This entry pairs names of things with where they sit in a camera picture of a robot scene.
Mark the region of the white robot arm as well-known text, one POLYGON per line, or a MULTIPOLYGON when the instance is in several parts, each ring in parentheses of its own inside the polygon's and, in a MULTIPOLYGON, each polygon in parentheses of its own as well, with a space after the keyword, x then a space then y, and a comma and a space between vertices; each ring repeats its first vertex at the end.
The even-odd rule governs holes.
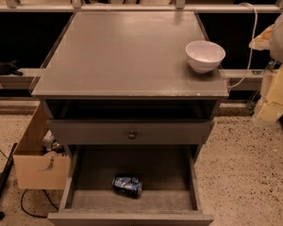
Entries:
POLYGON ((251 49, 268 50, 270 57, 281 64, 275 72, 263 76, 260 99, 255 107, 253 122, 267 126, 283 115, 283 12, 275 23, 251 40, 251 49))

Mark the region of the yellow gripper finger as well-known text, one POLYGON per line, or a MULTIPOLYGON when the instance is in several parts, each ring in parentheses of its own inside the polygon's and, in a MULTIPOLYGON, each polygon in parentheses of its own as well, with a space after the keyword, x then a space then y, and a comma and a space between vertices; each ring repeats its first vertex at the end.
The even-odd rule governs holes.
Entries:
POLYGON ((249 47, 254 50, 262 51, 270 49, 270 39, 274 29, 274 25, 271 24, 264 29, 258 36, 252 39, 249 43, 249 47))
POLYGON ((266 72, 262 79, 260 99, 252 121, 257 126, 266 127, 283 116, 283 65, 272 72, 266 72))

